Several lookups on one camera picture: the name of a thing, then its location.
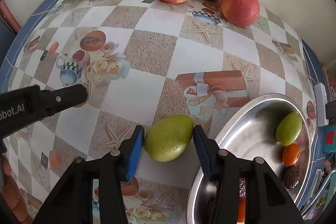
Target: robotic arm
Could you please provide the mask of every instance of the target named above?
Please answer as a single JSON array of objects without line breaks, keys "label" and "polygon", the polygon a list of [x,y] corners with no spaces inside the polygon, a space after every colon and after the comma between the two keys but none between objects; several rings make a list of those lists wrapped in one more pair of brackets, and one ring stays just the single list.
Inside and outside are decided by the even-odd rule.
[{"label": "robotic arm", "polygon": [[[0,95],[0,136],[10,134],[47,116],[85,102],[82,85],[60,90],[40,90],[31,86]],[[236,158],[208,139],[201,126],[194,128],[194,144],[204,175],[219,187],[209,220],[200,224],[236,224],[239,178],[246,180],[246,224],[303,224],[293,200],[267,162]],[[101,159],[86,162],[76,157],[56,183],[40,208],[33,224],[92,224],[92,184],[100,180],[101,224],[128,224],[121,183],[135,175],[141,156],[144,128],[136,126],[130,139]],[[0,192],[4,185],[0,177]],[[0,194],[1,223],[19,224]],[[317,224],[336,221],[334,196]]]}]

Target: white power strip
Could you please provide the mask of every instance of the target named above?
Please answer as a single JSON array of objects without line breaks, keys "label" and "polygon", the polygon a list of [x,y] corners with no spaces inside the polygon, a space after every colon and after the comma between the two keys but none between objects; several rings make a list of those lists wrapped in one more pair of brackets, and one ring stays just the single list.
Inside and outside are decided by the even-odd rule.
[{"label": "white power strip", "polygon": [[327,104],[327,92],[322,83],[318,83],[314,86],[315,99],[316,99],[316,114],[317,125],[319,127],[327,126],[329,120],[326,119],[326,104]]}]

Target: human hand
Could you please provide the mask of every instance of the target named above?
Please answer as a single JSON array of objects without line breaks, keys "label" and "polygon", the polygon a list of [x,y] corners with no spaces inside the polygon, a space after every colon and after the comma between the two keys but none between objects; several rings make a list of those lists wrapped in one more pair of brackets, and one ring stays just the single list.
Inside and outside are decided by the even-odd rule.
[{"label": "human hand", "polygon": [[5,156],[0,155],[0,157],[2,159],[2,169],[5,175],[5,186],[3,187],[2,196],[8,207],[22,224],[32,224],[33,219],[28,214],[26,203],[20,195],[19,188],[14,178],[11,176],[11,166]]}]

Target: green mango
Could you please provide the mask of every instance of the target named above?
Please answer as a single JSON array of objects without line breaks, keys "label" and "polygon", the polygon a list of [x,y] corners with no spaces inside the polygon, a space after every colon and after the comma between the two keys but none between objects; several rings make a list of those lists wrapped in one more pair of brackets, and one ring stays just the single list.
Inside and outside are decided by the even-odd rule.
[{"label": "green mango", "polygon": [[194,121],[187,115],[166,117],[149,129],[143,148],[154,160],[174,160],[187,148],[193,129]]},{"label": "green mango", "polygon": [[291,112],[278,125],[276,139],[284,146],[292,144],[299,136],[302,118],[299,113]]}]

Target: small orange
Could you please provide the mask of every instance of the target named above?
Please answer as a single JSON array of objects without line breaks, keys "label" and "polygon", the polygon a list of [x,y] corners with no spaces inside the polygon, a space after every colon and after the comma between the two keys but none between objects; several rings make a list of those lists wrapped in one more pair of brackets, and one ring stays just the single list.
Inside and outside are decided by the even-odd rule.
[{"label": "small orange", "polygon": [[283,150],[282,162],[287,166],[294,165],[299,159],[300,153],[301,153],[301,147],[296,143],[292,143],[286,146],[285,149]]},{"label": "small orange", "polygon": [[245,222],[245,209],[246,209],[246,198],[243,198],[239,201],[238,204],[238,223],[244,223]]}]

